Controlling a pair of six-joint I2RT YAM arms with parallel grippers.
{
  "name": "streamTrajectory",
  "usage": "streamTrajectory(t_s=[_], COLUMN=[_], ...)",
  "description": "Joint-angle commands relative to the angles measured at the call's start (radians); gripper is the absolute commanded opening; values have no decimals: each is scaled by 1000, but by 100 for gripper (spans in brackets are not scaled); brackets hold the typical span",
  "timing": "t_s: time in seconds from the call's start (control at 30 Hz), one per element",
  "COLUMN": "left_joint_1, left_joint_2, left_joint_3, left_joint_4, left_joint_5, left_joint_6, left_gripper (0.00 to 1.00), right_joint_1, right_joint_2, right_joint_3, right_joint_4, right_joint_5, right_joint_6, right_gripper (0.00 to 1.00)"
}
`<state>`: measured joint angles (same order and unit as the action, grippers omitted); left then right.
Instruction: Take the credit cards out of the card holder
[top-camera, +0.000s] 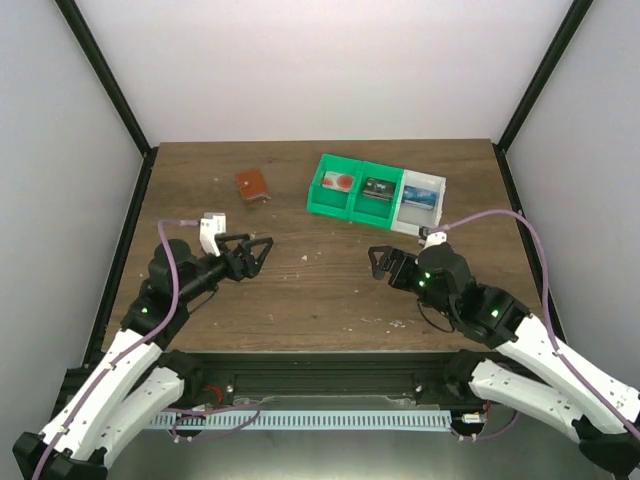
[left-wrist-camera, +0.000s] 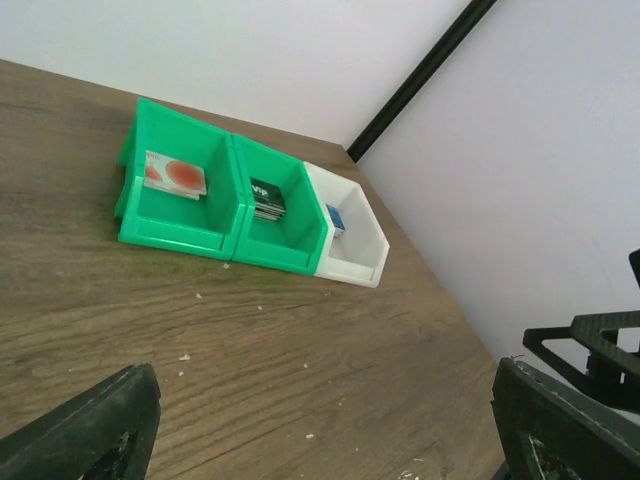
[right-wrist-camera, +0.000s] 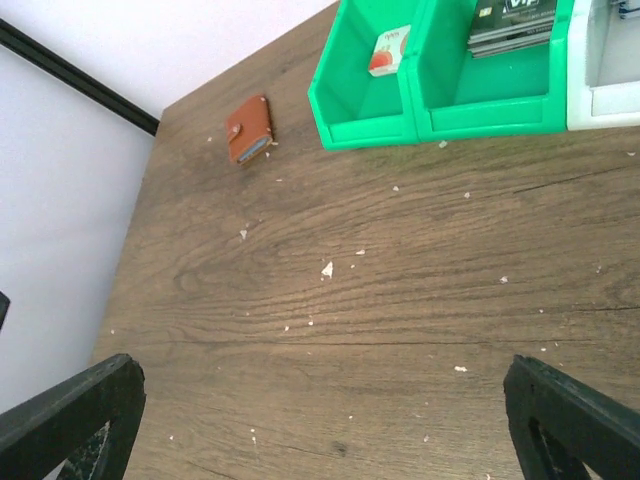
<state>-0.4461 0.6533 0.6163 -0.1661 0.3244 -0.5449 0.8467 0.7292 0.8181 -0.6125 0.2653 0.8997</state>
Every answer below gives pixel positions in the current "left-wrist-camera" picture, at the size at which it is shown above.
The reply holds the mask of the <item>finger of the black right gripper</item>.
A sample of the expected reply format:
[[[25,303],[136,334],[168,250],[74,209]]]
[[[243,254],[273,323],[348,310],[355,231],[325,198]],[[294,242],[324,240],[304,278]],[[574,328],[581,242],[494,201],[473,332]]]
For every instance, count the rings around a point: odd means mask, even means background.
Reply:
[[[618,334],[639,326],[639,312],[610,312],[576,316],[569,326],[530,328],[523,345],[586,396],[610,408],[639,412],[639,353],[617,345]],[[580,372],[547,348],[550,340],[572,340],[589,352]]]

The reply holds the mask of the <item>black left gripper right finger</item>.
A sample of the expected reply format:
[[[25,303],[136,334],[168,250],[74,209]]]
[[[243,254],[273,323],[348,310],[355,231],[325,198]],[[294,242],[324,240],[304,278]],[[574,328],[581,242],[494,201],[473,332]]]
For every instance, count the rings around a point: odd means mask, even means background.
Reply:
[[[500,361],[496,479],[637,479],[639,426],[525,362]]]

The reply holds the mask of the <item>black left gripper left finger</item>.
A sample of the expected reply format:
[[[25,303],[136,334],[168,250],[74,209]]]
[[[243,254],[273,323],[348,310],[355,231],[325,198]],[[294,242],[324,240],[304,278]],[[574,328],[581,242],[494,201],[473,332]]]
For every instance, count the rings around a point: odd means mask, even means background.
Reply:
[[[130,365],[1,439],[3,479],[143,479],[160,417],[153,367]]]

